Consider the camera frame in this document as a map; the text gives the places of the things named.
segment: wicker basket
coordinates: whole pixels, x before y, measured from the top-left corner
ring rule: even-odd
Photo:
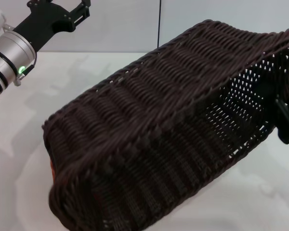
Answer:
[[[289,30],[211,20],[86,91],[45,122],[52,212],[71,231],[138,231],[274,128],[257,86],[289,96]]]

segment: white wall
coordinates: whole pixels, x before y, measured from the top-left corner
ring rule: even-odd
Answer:
[[[289,28],[289,0],[162,0],[160,45],[206,19],[279,32]]]
[[[8,23],[29,14],[28,0],[0,0]],[[80,0],[54,0],[72,10]],[[91,16],[74,33],[57,34],[43,51],[140,52],[157,47],[159,0],[91,0]]]

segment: dark brown wicker basket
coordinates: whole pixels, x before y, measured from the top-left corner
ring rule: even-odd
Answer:
[[[289,96],[289,30],[211,20],[86,91],[44,125],[52,212],[71,231],[138,231],[274,128],[261,82]]]

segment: silver robotic arm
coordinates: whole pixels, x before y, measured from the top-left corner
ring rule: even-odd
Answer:
[[[16,28],[9,26],[0,10],[0,94],[13,82],[29,74],[37,62],[37,52],[59,32],[73,32],[90,16],[90,0],[68,12],[52,0],[31,0],[27,6],[31,14]]]

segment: green indicator light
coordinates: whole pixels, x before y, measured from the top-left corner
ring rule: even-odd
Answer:
[[[26,69],[26,67],[25,67],[25,66],[22,66],[21,68],[19,68],[18,73],[19,73],[19,74],[23,73],[25,69]]]

